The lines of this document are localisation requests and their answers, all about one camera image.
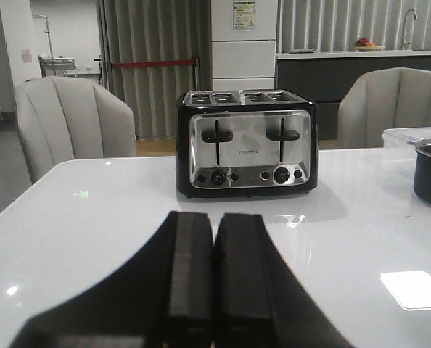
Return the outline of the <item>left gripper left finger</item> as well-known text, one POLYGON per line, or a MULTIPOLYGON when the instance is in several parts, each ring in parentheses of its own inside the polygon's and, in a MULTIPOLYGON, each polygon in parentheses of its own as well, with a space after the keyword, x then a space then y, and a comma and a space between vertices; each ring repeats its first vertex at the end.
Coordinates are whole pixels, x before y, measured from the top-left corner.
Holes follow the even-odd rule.
POLYGON ((207 215, 170 212, 114 273, 30 318, 12 347, 210 347, 213 235, 207 215))

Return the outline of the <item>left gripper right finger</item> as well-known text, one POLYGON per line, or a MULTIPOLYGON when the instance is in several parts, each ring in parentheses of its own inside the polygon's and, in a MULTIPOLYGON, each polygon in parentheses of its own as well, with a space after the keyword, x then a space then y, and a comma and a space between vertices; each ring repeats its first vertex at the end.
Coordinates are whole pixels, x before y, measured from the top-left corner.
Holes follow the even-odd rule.
POLYGON ((293 275, 261 215, 225 214, 215 240, 216 347, 350 347, 293 275))

